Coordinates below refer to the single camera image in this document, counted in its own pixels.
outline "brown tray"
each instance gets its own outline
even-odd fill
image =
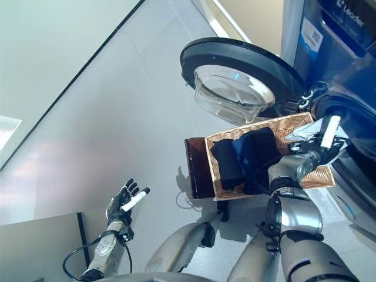
[[[186,145],[192,198],[205,199],[215,197],[206,154],[205,138],[188,138],[184,142]]]
[[[209,137],[205,137],[206,153],[209,160],[209,168],[211,179],[213,181],[214,193],[217,200],[234,200],[251,197],[243,193],[244,185],[237,186],[234,190],[223,190],[220,181],[218,162],[212,155],[210,149],[214,146],[214,142],[230,138],[237,139],[241,135],[263,127],[270,127],[273,131],[277,142],[277,149],[282,155],[288,154],[287,145],[291,143],[285,140],[285,136],[290,134],[294,129],[313,122],[310,113],[297,113],[295,115],[277,117],[275,119],[263,120],[262,122],[251,123],[224,132],[219,132]],[[329,166],[319,166],[313,172],[309,173],[302,181],[302,189],[322,188],[334,186],[333,174]]]

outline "robot finger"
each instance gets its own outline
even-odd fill
[[[134,207],[139,201],[141,201],[144,197],[146,197],[147,194],[149,194],[150,189],[145,188],[141,190],[137,195],[131,198],[130,202],[126,203],[124,206],[122,206],[122,209],[127,212],[132,207]]]
[[[127,183],[124,184],[124,187],[129,187],[133,183],[133,178],[129,179]]]
[[[134,196],[139,192],[139,190],[140,190],[140,189],[135,188],[135,189],[131,192],[132,197],[134,197]]]
[[[128,187],[128,192],[131,193],[133,189],[137,187],[137,182],[133,182],[129,187]]]

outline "black wire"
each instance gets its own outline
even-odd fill
[[[128,257],[129,257],[129,268],[130,268],[129,273],[132,273],[132,270],[133,270],[132,256],[130,255],[130,251],[129,251],[127,244],[124,244],[124,246],[125,246],[125,249],[127,250]]]
[[[78,251],[83,250],[83,249],[85,249],[85,248],[90,247],[91,245],[94,245],[94,244],[98,243],[98,242],[101,240],[102,236],[103,236],[103,234],[102,234],[101,236],[99,236],[97,239],[95,239],[93,242],[91,242],[91,243],[89,243],[89,244],[86,244],[86,245],[84,245],[84,246],[81,246],[81,247],[76,248],[75,250],[71,251],[71,252],[65,257],[65,259],[64,259],[64,261],[63,261],[63,271],[64,271],[65,275],[67,275],[67,276],[68,276],[70,279],[72,279],[73,281],[78,281],[78,279],[77,279],[76,277],[74,277],[73,275],[71,275],[71,273],[69,273],[69,271],[66,269],[66,262],[68,261],[68,259],[69,259],[73,254],[77,253]],[[124,243],[124,246],[125,246],[125,249],[126,249],[126,251],[127,251],[128,258],[129,258],[129,268],[130,268],[129,273],[132,273],[132,271],[133,271],[132,256],[130,255],[130,250],[129,250],[129,248],[128,248],[128,246],[127,246],[126,243]]]
[[[265,244],[266,250],[275,253],[280,251],[280,246],[278,241],[274,238],[274,236],[266,229],[265,222],[263,221],[261,225],[255,224],[258,229],[260,229],[266,237],[271,239],[272,242],[268,242]]]
[[[71,275],[71,273],[69,273],[69,271],[66,269],[66,262],[68,261],[68,259],[75,253],[77,253],[78,251],[81,251],[85,248],[88,248],[89,246],[91,245],[94,245],[96,243],[98,243],[100,240],[100,237],[98,237],[97,239],[95,239],[93,242],[89,243],[89,244],[86,244],[84,246],[81,246],[81,247],[78,247],[76,248],[75,250],[71,251],[64,259],[63,261],[63,271],[65,273],[65,275],[67,275],[70,279],[72,279],[73,281],[78,281],[78,279],[76,277],[74,277],[73,275]]]

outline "white sticker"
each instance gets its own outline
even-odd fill
[[[307,44],[312,51],[317,53],[323,41],[323,35],[306,17],[303,18],[300,34],[304,39],[304,43]]]

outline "washing machine door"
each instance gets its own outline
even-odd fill
[[[289,64],[235,39],[193,41],[183,49],[180,64],[198,104],[235,125],[250,123],[256,116],[297,113],[307,94],[302,78]]]

